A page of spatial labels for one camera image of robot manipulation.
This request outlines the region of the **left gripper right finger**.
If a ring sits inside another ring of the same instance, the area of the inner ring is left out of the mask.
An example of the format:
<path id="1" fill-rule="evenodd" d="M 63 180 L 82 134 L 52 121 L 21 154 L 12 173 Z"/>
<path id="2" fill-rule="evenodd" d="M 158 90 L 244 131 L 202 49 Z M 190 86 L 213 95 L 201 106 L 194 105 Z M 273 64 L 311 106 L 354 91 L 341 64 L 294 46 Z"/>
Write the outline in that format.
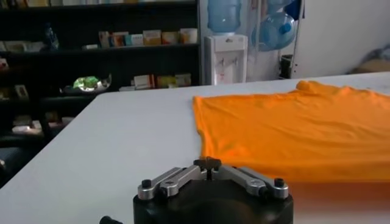
<path id="1" fill-rule="evenodd" d="M 209 158 L 209 167 L 215 180 L 230 180 L 245 188 L 250 195 L 264 197 L 266 194 L 278 200 L 289 197 L 289 186 L 282 178 L 269 178 L 248 167 L 223 165 L 219 159 Z"/>

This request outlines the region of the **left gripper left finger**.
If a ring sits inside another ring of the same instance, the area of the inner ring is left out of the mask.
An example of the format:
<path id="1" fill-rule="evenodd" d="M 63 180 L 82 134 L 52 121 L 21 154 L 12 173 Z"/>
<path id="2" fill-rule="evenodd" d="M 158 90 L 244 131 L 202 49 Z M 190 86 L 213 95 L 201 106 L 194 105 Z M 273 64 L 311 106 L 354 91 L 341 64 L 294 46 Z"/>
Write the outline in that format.
<path id="1" fill-rule="evenodd" d="M 210 160 L 197 159 L 188 167 L 174 167 L 153 179 L 143 179 L 138 186 L 137 199 L 189 197 L 202 191 L 207 182 Z"/>

